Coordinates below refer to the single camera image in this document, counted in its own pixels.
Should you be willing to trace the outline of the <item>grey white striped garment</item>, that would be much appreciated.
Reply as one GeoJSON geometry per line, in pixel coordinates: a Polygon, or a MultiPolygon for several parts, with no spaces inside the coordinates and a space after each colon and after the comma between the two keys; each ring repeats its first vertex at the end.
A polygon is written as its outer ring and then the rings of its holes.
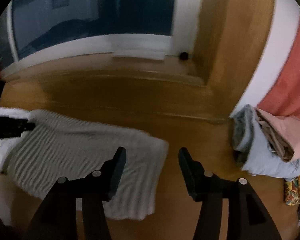
{"type": "Polygon", "coordinates": [[[110,219],[142,220],[155,211],[155,194],[168,143],[148,133],[55,112],[0,107],[0,116],[25,118],[36,127],[16,139],[0,141],[0,173],[29,195],[43,199],[60,177],[83,178],[127,152],[115,196],[104,204],[110,219]]]}

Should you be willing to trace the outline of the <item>folded light blue garment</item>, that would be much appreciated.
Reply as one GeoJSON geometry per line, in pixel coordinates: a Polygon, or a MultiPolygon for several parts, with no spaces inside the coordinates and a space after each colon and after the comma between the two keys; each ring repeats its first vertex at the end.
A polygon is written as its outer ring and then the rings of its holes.
{"type": "Polygon", "coordinates": [[[300,175],[300,159],[284,162],[271,149],[253,106],[245,105],[233,116],[233,120],[232,146],[237,152],[234,159],[241,165],[241,170],[253,176],[269,176],[287,181],[300,175]]]}

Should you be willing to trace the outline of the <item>white framed window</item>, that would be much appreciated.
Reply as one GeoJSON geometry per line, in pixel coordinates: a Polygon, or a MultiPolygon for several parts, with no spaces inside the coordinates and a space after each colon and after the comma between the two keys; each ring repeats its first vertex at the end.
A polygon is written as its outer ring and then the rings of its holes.
{"type": "Polygon", "coordinates": [[[162,60],[193,48],[199,0],[12,0],[8,36],[30,66],[87,54],[162,60]]]}

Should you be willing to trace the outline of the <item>folded pink beige garment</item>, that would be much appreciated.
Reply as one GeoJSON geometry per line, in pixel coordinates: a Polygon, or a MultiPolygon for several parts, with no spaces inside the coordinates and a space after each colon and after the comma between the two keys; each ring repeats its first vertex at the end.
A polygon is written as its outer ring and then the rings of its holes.
{"type": "Polygon", "coordinates": [[[284,161],[300,159],[300,119],[295,116],[274,116],[256,109],[257,122],[275,153],[284,161]]]}

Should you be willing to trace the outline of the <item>red pink curtain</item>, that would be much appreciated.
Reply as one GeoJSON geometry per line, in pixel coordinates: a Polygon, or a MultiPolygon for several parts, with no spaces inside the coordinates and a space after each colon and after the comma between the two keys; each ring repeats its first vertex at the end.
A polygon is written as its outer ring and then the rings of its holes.
{"type": "Polygon", "coordinates": [[[272,115],[300,119],[300,24],[279,77],[257,107],[272,115]]]}

